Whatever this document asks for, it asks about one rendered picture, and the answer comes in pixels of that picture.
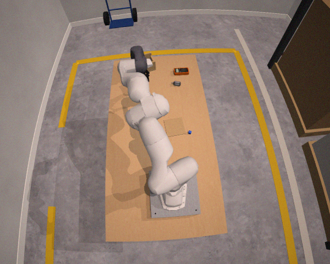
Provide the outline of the orange pocket multimeter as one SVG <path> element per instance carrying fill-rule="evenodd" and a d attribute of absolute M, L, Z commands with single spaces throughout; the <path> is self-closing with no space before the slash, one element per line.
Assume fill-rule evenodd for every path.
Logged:
<path fill-rule="evenodd" d="M 189 68 L 174 68 L 174 75 L 189 75 Z"/>

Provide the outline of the thin tan flat mat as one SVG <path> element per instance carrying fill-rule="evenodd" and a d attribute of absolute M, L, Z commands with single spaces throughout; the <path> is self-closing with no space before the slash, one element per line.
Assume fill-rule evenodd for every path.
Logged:
<path fill-rule="evenodd" d="M 186 134 L 182 117 L 164 120 L 167 136 Z"/>

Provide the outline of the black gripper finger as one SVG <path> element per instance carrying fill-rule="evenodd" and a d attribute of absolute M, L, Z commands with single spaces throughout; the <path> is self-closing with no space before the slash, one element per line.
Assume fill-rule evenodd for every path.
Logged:
<path fill-rule="evenodd" d="M 150 73 L 150 72 L 149 72 L 148 70 L 146 70 L 146 74 L 145 74 L 145 76 L 147 77 L 148 81 L 149 81 L 149 76 L 150 76 L 149 73 Z"/>

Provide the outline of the tan wooden open box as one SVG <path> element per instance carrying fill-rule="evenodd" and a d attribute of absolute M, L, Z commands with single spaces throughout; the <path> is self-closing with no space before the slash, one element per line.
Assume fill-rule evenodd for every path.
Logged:
<path fill-rule="evenodd" d="M 145 53 L 144 56 L 147 58 L 147 59 L 150 59 L 153 66 L 152 67 L 149 67 L 147 70 L 150 72 L 150 71 L 153 71 L 153 70 L 156 70 L 156 62 L 155 60 L 153 60 L 153 57 L 152 57 L 152 54 L 151 52 L 149 53 Z M 152 59 L 151 59 L 152 58 Z M 152 61 L 153 60 L 153 61 Z"/>

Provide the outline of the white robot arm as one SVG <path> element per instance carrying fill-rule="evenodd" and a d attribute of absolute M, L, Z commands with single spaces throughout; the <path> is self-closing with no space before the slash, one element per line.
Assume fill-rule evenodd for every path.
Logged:
<path fill-rule="evenodd" d="M 189 156 L 167 166 L 173 147 L 158 119 L 169 113 L 169 103 L 164 96 L 155 92 L 151 95 L 149 92 L 148 79 L 142 73 L 153 64 L 144 56 L 142 47 L 133 46 L 130 56 L 131 59 L 121 60 L 117 69 L 120 71 L 122 85 L 128 88 L 129 98 L 133 102 L 141 103 L 129 109 L 125 118 L 133 129 L 139 131 L 151 159 L 149 189 L 155 195 L 160 195 L 164 209 L 179 210 L 185 207 L 186 183 L 198 173 L 199 166 L 196 160 Z"/>

